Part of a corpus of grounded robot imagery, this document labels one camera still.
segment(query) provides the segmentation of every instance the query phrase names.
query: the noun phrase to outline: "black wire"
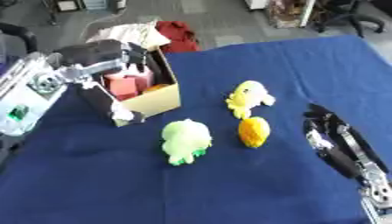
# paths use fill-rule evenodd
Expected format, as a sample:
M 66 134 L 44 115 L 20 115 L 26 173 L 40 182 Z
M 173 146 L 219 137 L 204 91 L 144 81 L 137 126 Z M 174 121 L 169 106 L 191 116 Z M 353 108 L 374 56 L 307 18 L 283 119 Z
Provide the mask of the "black wire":
M 2 7 L 10 7 L 14 4 L 17 4 L 18 0 L 0 0 L 0 6 Z

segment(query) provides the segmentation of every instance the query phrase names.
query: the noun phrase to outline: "office chair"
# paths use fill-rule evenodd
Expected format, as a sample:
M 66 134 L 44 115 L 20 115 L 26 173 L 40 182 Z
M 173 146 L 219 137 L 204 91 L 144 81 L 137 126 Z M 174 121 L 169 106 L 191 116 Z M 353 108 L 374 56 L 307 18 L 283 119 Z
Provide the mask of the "office chair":
M 377 33 L 381 33 L 384 31 L 385 23 L 375 17 L 370 17 L 366 15 L 361 15 L 358 12 L 361 3 L 367 0 L 330 0 L 326 3 L 325 9 L 328 13 L 331 13 L 332 16 L 316 24 L 316 29 L 318 32 L 324 32 L 328 25 L 331 25 L 335 22 L 339 22 L 341 20 L 348 21 L 353 28 L 357 31 L 358 36 L 363 36 L 363 26 L 361 22 L 370 22 L 378 25 L 378 28 L 375 30 Z

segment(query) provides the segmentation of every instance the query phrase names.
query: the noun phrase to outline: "gray carpet floor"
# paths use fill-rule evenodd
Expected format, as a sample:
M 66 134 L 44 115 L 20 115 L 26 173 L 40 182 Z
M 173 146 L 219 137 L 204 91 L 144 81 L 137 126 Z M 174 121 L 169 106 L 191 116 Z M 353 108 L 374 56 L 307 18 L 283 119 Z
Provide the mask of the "gray carpet floor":
M 374 33 L 371 24 L 367 24 L 369 29 L 365 34 L 366 41 L 392 63 L 392 18 L 371 4 L 365 4 L 361 10 L 387 22 L 383 34 Z M 329 27 L 320 34 L 312 28 L 276 29 L 269 25 L 262 10 L 249 11 L 244 0 L 128 0 L 128 8 L 121 16 L 113 16 L 108 11 L 61 13 L 56 26 L 48 25 L 48 14 L 40 0 L 21 0 L 2 14 L 3 22 L 26 26 L 35 32 L 39 49 L 44 52 L 83 42 L 101 28 L 155 18 L 187 22 L 204 50 L 248 42 L 354 34 L 349 25 Z M 13 52 L 23 53 L 19 42 L 14 39 L 7 42 Z

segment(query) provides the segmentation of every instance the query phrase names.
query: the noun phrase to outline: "green plush toy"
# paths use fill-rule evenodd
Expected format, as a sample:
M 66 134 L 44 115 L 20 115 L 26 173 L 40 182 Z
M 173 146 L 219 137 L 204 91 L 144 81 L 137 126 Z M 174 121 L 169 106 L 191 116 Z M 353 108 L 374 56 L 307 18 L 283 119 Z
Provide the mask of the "green plush toy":
M 162 131 L 162 138 L 162 149 L 169 155 L 171 165 L 193 163 L 194 157 L 206 154 L 213 140 L 205 124 L 191 119 L 167 124 Z

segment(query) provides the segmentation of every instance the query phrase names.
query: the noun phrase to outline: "pink block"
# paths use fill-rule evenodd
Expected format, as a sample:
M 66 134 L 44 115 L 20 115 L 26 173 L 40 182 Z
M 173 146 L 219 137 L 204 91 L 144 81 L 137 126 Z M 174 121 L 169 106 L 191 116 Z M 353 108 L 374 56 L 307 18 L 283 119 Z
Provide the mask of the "pink block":
M 153 72 L 147 67 L 144 67 L 144 72 L 139 73 L 136 64 L 129 66 L 126 77 L 133 77 L 136 80 L 137 91 L 142 93 L 145 89 L 150 88 L 154 82 Z

